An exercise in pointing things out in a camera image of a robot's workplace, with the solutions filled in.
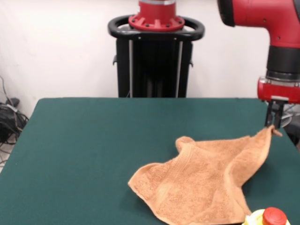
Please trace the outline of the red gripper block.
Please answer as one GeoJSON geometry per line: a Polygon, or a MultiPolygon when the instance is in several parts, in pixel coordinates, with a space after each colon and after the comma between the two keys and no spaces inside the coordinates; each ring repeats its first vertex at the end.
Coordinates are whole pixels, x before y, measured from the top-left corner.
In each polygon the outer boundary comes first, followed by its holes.
{"type": "Polygon", "coordinates": [[[299,104],[300,83],[275,81],[260,77],[257,83],[257,96],[260,100],[268,101],[265,127],[270,127],[274,124],[275,128],[280,128],[284,103],[276,103],[274,100],[284,101],[288,104],[299,104]]]}

